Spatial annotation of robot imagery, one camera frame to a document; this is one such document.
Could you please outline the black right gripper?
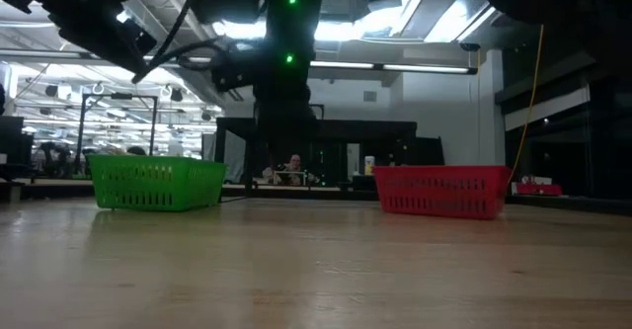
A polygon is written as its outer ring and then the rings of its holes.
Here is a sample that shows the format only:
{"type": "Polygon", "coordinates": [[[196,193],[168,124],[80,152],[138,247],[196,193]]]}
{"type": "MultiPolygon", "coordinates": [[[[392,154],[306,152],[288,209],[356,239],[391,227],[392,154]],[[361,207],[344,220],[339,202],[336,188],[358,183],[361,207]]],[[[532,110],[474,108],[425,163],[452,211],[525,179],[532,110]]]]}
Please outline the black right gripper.
{"type": "Polygon", "coordinates": [[[313,32],[296,22],[269,22],[263,76],[255,85],[260,120],[314,120],[308,70],[313,32]]]}

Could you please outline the green plastic basket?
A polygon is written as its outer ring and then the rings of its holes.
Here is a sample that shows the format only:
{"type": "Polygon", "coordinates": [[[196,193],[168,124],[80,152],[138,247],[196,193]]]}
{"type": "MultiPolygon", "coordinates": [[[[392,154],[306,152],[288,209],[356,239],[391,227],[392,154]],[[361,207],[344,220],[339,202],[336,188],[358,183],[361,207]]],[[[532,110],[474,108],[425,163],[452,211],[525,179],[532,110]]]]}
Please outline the green plastic basket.
{"type": "Polygon", "coordinates": [[[98,207],[187,211],[219,202],[227,166],[176,156],[90,155],[98,207]]]}

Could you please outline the red plastic basket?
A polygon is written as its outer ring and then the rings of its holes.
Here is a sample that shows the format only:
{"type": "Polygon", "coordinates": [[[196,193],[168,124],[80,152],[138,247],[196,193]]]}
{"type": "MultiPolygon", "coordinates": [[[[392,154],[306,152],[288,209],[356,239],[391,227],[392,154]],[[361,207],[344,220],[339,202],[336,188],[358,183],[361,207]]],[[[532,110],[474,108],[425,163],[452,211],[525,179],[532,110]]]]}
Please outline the red plastic basket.
{"type": "Polygon", "coordinates": [[[494,219],[504,209],[512,170],[506,166],[376,166],[382,210],[494,219]]]}

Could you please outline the black mesh metal shelf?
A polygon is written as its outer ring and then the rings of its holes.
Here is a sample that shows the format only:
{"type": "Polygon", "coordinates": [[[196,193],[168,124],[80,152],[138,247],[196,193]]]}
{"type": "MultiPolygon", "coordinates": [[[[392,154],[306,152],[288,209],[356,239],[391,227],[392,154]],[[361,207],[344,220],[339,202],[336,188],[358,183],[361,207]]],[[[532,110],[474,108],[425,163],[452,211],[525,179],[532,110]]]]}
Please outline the black mesh metal shelf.
{"type": "Polygon", "coordinates": [[[265,136],[258,132],[256,121],[253,118],[219,118],[216,120],[214,150],[210,152],[210,159],[214,162],[225,161],[226,133],[232,132],[246,142],[246,154],[244,156],[244,176],[246,184],[241,188],[226,188],[222,191],[223,197],[245,198],[286,198],[306,200],[342,200],[342,201],[375,201],[377,195],[364,192],[354,196],[349,192],[334,190],[319,191],[307,187],[283,188],[281,186],[253,185],[254,176],[251,173],[255,163],[253,147],[260,140],[281,143],[283,141],[296,141],[298,143],[311,142],[341,142],[364,143],[370,141],[393,141],[398,139],[413,139],[416,137],[417,125],[413,122],[386,122],[386,121],[345,121],[345,120],[315,120],[311,122],[305,131],[297,136],[285,136],[278,130],[272,136],[265,136]]]}

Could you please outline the long ceiling light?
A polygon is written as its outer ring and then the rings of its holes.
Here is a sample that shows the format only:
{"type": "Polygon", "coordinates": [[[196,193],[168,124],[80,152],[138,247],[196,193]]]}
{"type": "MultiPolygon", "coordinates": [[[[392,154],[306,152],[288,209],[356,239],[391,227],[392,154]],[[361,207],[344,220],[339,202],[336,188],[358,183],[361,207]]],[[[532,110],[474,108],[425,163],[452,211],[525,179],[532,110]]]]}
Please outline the long ceiling light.
{"type": "Polygon", "coordinates": [[[410,73],[458,74],[474,75],[478,69],[474,67],[455,67],[418,64],[382,64],[368,62],[311,61],[312,68],[355,69],[410,73]]]}

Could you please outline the dark monitor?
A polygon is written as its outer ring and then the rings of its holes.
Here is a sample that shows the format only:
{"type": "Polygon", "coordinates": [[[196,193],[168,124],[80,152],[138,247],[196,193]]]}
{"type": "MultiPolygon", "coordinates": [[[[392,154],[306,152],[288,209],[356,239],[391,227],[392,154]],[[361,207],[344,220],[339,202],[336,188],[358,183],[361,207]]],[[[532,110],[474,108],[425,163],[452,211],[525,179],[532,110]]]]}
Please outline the dark monitor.
{"type": "Polygon", "coordinates": [[[14,182],[33,174],[34,137],[23,133],[24,119],[0,117],[0,179],[14,182]]]}

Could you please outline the red box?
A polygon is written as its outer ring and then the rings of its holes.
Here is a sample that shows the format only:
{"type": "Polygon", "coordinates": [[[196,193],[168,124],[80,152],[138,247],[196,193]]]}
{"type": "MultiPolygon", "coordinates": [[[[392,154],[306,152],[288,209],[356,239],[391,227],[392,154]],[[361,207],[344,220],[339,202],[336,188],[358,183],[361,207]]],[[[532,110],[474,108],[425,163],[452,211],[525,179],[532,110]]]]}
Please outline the red box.
{"type": "Polygon", "coordinates": [[[561,197],[563,195],[561,186],[555,184],[551,178],[533,175],[525,175],[517,182],[512,182],[511,191],[513,195],[521,196],[561,197]]]}

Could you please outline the black metal rig frame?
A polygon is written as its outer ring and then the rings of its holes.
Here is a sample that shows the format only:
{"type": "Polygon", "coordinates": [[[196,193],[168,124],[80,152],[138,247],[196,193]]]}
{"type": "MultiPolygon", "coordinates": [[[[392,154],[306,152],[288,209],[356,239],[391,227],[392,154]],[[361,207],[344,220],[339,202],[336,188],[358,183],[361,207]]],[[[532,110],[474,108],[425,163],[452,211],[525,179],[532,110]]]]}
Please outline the black metal rig frame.
{"type": "Polygon", "coordinates": [[[158,113],[158,97],[157,96],[149,96],[149,95],[134,95],[130,93],[121,93],[121,92],[113,92],[110,94],[84,94],[82,95],[82,103],[80,109],[80,119],[78,124],[78,139],[77,139],[77,147],[76,154],[74,159],[74,172],[79,173],[81,168],[81,154],[83,150],[83,135],[84,135],[84,126],[85,126],[85,117],[88,112],[87,102],[90,98],[95,98],[96,102],[102,101],[104,98],[110,98],[113,100],[151,100],[153,102],[152,109],[152,120],[151,120],[151,129],[150,129],[150,143],[149,143],[149,155],[153,156],[154,154],[154,142],[155,142],[155,133],[156,133],[156,121],[157,121],[157,113],[158,113]]]}

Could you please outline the black metal table frame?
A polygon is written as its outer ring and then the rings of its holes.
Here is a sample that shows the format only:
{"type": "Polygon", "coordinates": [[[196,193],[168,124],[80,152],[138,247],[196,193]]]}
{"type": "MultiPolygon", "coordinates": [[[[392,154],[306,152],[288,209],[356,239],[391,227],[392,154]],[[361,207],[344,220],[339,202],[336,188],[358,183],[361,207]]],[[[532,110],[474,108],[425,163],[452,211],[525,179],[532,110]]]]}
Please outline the black metal table frame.
{"type": "MultiPolygon", "coordinates": [[[[0,203],[93,197],[94,187],[87,180],[31,179],[7,182],[0,179],[0,203]]],[[[250,198],[297,199],[318,201],[377,201],[374,192],[351,192],[312,188],[309,190],[258,188],[250,198]]],[[[632,217],[632,201],[602,200],[582,197],[507,196],[507,205],[549,207],[632,217]]]]}

